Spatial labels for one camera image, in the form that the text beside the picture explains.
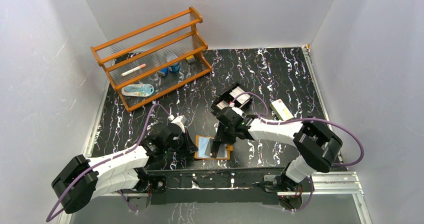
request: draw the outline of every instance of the clear corrugated panel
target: clear corrugated panel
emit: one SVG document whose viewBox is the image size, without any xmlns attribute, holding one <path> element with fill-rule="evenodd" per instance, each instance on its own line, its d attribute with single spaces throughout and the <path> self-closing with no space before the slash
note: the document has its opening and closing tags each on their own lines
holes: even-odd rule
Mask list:
<svg viewBox="0 0 424 224">
<path fill-rule="evenodd" d="M 200 40 L 198 40 L 197 37 L 191 35 L 137 60 L 131 61 L 115 70 L 112 70 L 109 72 L 109 74 L 112 77 L 113 83 L 117 86 L 178 57 L 181 57 L 201 46 L 202 43 Z M 121 76 L 122 73 L 125 73 L 142 64 L 146 64 L 146 67 L 136 70 L 126 76 Z"/>
<path fill-rule="evenodd" d="M 139 43 L 142 43 L 150 38 L 156 37 L 157 35 L 160 35 L 162 33 L 165 33 L 171 29 L 174 29 L 176 27 L 182 26 L 188 22 L 191 22 L 195 20 L 196 17 L 193 15 L 193 12 L 190 12 L 188 14 L 182 15 L 178 18 L 175 18 L 173 20 L 170 20 L 166 23 L 163 23 L 161 25 L 158 25 L 156 27 L 153 27 L 152 29 L 143 31 L 142 33 L 139 33 L 137 35 L 134 35 L 132 37 L 129 37 L 125 40 L 122 40 L 120 42 L 117 42 L 113 45 L 110 45 L 108 47 L 105 47 L 101 50 L 97 51 L 98 56 L 100 59 L 107 58 L 117 52 L 120 52 L 124 49 L 133 47 L 134 45 L 137 45 Z"/>
<path fill-rule="evenodd" d="M 187 64 L 185 60 L 181 62 L 180 71 L 178 72 L 168 72 L 168 75 L 165 77 L 159 76 L 157 73 L 153 73 L 139 81 L 136 81 L 134 84 L 151 84 L 154 87 L 153 94 L 147 97 L 138 97 L 138 96 L 125 96 L 125 101 L 129 107 L 132 107 L 145 99 L 156 95 L 162 91 L 165 91 L 168 88 L 175 86 L 176 84 L 187 80 L 188 78 L 201 73 L 207 68 L 200 60 L 196 60 L 194 63 Z"/>
</svg>

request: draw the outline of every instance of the gray floor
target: gray floor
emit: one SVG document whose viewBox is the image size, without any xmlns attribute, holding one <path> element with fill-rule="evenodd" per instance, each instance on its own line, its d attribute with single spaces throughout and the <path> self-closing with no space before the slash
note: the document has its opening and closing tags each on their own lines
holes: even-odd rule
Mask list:
<svg viewBox="0 0 424 224">
<path fill-rule="evenodd" d="M 139 215 L 129 212 L 120 196 L 101 196 L 72 215 L 72 224 L 359 224 L 351 194 L 315 195 L 309 206 L 292 215 L 261 203 L 178 203 L 150 205 Z"/>
</svg>

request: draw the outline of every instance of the black marble table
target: black marble table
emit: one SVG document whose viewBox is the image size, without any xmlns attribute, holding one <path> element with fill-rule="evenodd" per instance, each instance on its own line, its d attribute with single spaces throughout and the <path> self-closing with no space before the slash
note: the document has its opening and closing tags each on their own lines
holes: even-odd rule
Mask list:
<svg viewBox="0 0 424 224">
<path fill-rule="evenodd" d="M 282 99 L 295 118 L 325 118 L 300 47 L 207 50 L 204 56 L 213 67 L 211 73 L 155 101 L 174 116 L 185 115 L 193 141 L 196 135 L 215 136 L 218 120 L 211 114 L 212 101 L 234 82 L 263 96 L 268 104 Z M 157 80 L 152 77 L 150 84 L 157 87 Z M 118 94 L 109 87 L 92 156 L 100 157 L 134 145 L 151 106 L 147 104 L 128 113 Z M 255 99 L 250 109 L 258 113 L 265 111 L 263 104 Z M 166 114 L 157 108 L 149 123 L 148 133 L 154 134 L 167 123 Z M 298 156 L 295 147 L 284 143 L 238 140 L 230 160 L 197 160 L 193 156 L 168 152 L 166 158 L 147 169 L 284 167 Z"/>
</svg>

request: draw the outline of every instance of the tabletop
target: tabletop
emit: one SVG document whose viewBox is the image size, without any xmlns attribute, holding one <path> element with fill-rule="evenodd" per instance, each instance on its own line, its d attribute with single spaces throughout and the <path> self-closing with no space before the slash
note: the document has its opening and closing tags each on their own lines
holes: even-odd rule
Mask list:
<svg viewBox="0 0 424 224">
<path fill-rule="evenodd" d="M 194 142 L 197 135 L 215 136 L 218 120 L 211 113 L 211 104 L 221 90 L 235 82 L 263 97 L 268 105 L 281 99 L 295 118 L 325 118 L 300 47 L 218 49 L 206 50 L 203 54 L 213 67 L 211 73 L 154 101 L 174 116 L 184 115 L 187 118 L 188 133 Z M 158 77 L 151 78 L 150 84 L 155 87 L 160 85 Z M 128 113 L 110 86 L 92 157 L 101 157 L 134 145 L 151 106 L 150 103 Z M 257 99 L 253 99 L 249 109 L 250 112 L 265 113 L 265 107 Z M 167 122 L 165 112 L 157 108 L 150 117 L 148 133 L 158 132 Z M 237 139 L 233 149 L 229 160 L 197 160 L 193 155 L 181 156 L 168 152 L 162 161 L 149 165 L 147 170 L 284 167 L 299 156 L 295 147 L 267 140 Z"/>
</svg>

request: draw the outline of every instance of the white marker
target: white marker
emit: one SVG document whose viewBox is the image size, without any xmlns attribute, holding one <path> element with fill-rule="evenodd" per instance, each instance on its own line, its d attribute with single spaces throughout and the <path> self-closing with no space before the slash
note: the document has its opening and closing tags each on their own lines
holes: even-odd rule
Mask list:
<svg viewBox="0 0 424 224">
<path fill-rule="evenodd" d="M 131 69 L 129 71 L 126 71 L 126 72 L 122 73 L 121 76 L 122 77 L 125 77 L 126 75 L 131 74 L 131 73 L 133 73 L 133 72 L 135 72 L 137 70 L 140 70 L 140 69 L 144 68 L 145 66 L 146 66 L 145 63 L 144 64 L 141 64 L 141 65 L 139 65 L 137 67 L 134 67 L 133 69 Z"/>
</svg>

